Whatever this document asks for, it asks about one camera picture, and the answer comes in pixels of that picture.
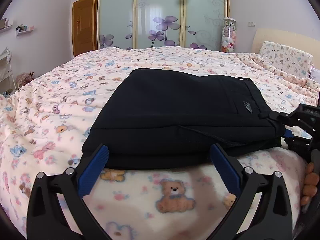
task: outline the wooden door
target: wooden door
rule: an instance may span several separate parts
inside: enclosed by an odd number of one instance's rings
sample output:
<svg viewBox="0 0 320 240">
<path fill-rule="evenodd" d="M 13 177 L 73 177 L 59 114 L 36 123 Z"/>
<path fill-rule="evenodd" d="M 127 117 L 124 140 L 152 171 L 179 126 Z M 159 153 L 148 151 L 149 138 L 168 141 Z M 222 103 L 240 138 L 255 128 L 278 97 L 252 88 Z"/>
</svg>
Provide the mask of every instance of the wooden door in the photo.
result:
<svg viewBox="0 0 320 240">
<path fill-rule="evenodd" d="M 94 50 L 92 41 L 93 0 L 79 0 L 72 6 L 73 56 Z"/>
</svg>

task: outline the metal bolt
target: metal bolt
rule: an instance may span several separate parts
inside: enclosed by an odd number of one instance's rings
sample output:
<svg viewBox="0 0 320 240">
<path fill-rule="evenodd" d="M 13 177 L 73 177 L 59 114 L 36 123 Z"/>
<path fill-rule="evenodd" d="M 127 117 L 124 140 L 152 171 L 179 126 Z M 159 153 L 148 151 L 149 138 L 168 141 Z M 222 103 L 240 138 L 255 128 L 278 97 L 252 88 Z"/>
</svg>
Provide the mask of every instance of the metal bolt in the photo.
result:
<svg viewBox="0 0 320 240">
<path fill-rule="evenodd" d="M 42 171 L 37 174 L 38 179 L 43 178 L 43 176 L 44 176 L 44 173 Z"/>
<path fill-rule="evenodd" d="M 67 168 L 66 174 L 71 175 L 75 169 L 74 168 Z"/>
<path fill-rule="evenodd" d="M 246 173 L 248 173 L 248 174 L 251 174 L 251 173 L 253 173 L 253 168 L 251 168 L 251 167 L 245 167 L 245 168 L 244 168 L 244 171 L 245 171 Z"/>
<path fill-rule="evenodd" d="M 278 177 L 278 178 L 281 178 L 281 177 L 282 177 L 282 174 L 281 174 L 281 172 L 276 171 L 276 172 L 275 172 L 275 176 Z"/>
</svg>

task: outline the headboard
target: headboard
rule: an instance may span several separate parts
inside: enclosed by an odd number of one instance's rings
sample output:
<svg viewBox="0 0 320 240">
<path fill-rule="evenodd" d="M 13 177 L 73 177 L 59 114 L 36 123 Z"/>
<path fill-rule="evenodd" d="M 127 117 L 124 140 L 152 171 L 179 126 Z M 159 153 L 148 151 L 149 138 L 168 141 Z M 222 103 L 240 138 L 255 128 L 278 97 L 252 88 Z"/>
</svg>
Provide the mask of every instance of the headboard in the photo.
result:
<svg viewBox="0 0 320 240">
<path fill-rule="evenodd" d="M 259 28 L 254 36 L 251 52 L 259 53 L 264 41 L 284 44 L 310 53 L 313 55 L 312 63 L 315 68 L 320 69 L 320 41 L 297 33 Z"/>
</svg>

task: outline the finger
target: finger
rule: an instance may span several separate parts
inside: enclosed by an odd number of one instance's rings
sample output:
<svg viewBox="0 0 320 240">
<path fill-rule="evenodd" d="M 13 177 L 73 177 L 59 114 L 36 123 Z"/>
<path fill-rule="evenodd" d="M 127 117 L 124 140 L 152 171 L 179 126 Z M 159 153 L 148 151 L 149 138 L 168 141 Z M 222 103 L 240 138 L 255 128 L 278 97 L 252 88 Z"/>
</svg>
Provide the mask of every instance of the finger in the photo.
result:
<svg viewBox="0 0 320 240">
<path fill-rule="evenodd" d="M 305 185 L 316 186 L 318 182 L 319 182 L 319 175 L 314 172 L 307 174 L 307 176 L 304 179 Z"/>
<path fill-rule="evenodd" d="M 302 190 L 302 194 L 304 196 L 309 196 L 309 197 L 314 197 L 315 194 L 317 193 L 318 189 L 316 186 L 312 186 L 312 185 L 305 185 L 303 187 L 303 190 Z"/>
<path fill-rule="evenodd" d="M 301 206 L 307 205 L 307 204 L 309 203 L 310 199 L 311 199 L 311 198 L 308 197 L 308 196 L 303 196 L 303 197 L 301 198 L 301 200 L 300 200 L 300 205 L 301 205 Z"/>
<path fill-rule="evenodd" d="M 314 166 L 313 163 L 309 163 L 309 164 L 307 165 L 307 168 L 306 168 L 306 174 L 309 174 L 309 173 L 313 172 L 314 167 L 315 167 L 315 166 Z"/>
</svg>

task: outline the teddy bear print blanket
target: teddy bear print blanket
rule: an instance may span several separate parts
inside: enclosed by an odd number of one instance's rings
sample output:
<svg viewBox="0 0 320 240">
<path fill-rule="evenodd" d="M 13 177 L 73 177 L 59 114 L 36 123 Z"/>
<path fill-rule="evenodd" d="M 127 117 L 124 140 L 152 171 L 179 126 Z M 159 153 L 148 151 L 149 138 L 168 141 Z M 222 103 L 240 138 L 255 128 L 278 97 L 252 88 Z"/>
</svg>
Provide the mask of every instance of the teddy bear print blanket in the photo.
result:
<svg viewBox="0 0 320 240">
<path fill-rule="evenodd" d="M 24 236 L 36 174 L 60 174 L 78 165 L 82 144 L 100 110 L 122 80 L 141 67 L 248 77 L 279 112 L 290 113 L 299 103 L 316 105 L 319 93 L 318 83 L 276 70 L 257 54 L 160 47 L 105 48 L 79 55 L 10 98 L 0 96 L 0 203 Z M 293 131 L 309 137 L 298 128 Z M 283 173 L 295 224 L 305 163 L 282 148 L 254 152 L 239 161 L 259 173 Z M 71 228 L 79 232 L 63 196 L 58 198 Z M 234 200 L 209 164 L 159 171 L 104 169 L 84 197 L 113 240 L 206 239 Z M 249 225 L 258 200 L 259 196 L 241 230 Z"/>
</svg>

